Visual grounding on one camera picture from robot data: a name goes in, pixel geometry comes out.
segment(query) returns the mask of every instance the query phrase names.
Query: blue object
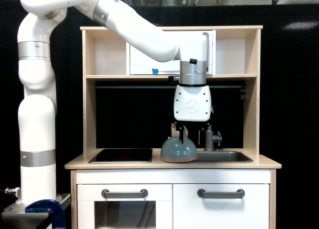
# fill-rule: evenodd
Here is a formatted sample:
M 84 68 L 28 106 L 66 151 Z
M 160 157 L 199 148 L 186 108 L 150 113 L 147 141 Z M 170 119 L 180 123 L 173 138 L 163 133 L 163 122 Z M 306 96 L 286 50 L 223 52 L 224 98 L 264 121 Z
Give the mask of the blue object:
M 153 69 L 153 68 L 152 68 L 152 71 L 153 71 L 153 74 L 154 74 L 154 75 L 157 75 L 157 74 L 159 73 L 159 70 L 158 70 L 158 69 Z
M 189 138 L 182 143 L 178 136 L 171 137 L 161 147 L 160 159 L 170 163 L 190 162 L 197 159 L 197 149 Z
M 52 229 L 65 229 L 64 209 L 56 200 L 46 199 L 34 202 L 25 208 L 25 213 L 49 212 Z

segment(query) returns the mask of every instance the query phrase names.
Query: oven door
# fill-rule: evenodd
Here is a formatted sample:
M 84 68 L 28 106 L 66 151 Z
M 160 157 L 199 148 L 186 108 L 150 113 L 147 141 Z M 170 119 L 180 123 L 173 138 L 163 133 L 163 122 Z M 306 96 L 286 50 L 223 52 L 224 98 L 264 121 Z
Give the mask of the oven door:
M 171 184 L 78 185 L 79 229 L 171 229 Z

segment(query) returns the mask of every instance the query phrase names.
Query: white box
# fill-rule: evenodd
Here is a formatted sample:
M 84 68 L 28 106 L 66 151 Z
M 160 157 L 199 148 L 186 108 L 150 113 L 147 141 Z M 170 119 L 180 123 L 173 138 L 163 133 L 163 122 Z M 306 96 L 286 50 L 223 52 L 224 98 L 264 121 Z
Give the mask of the white box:
M 177 41 L 192 35 L 208 33 L 208 75 L 215 74 L 216 31 L 166 31 Z M 179 60 L 157 62 L 133 46 L 130 46 L 130 75 L 178 75 Z

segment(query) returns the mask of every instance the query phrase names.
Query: blue clamp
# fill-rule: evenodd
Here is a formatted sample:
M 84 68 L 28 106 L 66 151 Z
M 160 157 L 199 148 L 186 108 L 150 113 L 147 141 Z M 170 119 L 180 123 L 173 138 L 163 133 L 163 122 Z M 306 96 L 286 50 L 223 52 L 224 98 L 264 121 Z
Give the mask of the blue clamp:
M 52 229 L 65 229 L 64 209 L 52 199 L 34 202 L 25 208 L 25 213 L 49 212 L 52 217 Z

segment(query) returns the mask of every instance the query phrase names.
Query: oven window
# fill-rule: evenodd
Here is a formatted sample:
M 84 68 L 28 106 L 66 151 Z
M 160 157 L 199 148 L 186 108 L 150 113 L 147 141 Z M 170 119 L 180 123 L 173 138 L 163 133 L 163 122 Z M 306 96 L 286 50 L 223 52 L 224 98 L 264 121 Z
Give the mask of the oven window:
M 95 202 L 96 229 L 156 228 L 155 201 Z

